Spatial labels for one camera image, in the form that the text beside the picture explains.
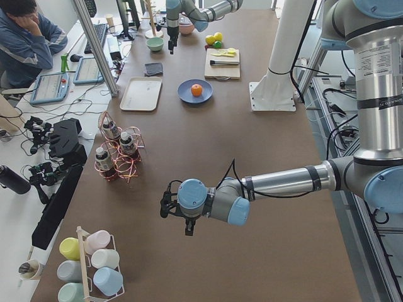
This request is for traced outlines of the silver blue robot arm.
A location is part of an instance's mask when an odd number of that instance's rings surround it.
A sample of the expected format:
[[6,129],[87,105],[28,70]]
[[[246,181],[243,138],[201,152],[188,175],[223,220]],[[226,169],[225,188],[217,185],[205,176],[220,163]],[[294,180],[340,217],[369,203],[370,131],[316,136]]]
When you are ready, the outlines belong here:
[[206,30],[209,22],[234,13],[240,9],[243,0],[226,0],[214,4],[207,8],[197,8],[194,1],[168,0],[166,1],[166,25],[169,35],[168,50],[171,55],[174,54],[174,48],[177,46],[179,37],[179,17],[185,14],[193,23],[195,28],[202,32]]
[[[198,9],[194,1],[166,1],[168,49],[173,54],[184,13],[198,31],[208,22],[235,13],[243,1],[221,1]],[[285,1],[268,71],[250,88],[254,111],[295,111],[287,101],[286,76],[293,68],[316,1]],[[171,181],[160,202],[160,216],[185,219],[193,235],[201,216],[231,225],[245,224],[250,202],[263,198],[298,198],[329,189],[347,190],[386,213],[402,213],[402,1],[324,1],[321,46],[351,49],[360,147],[354,155],[327,159],[319,165],[247,176],[225,177],[216,187],[198,179]]]

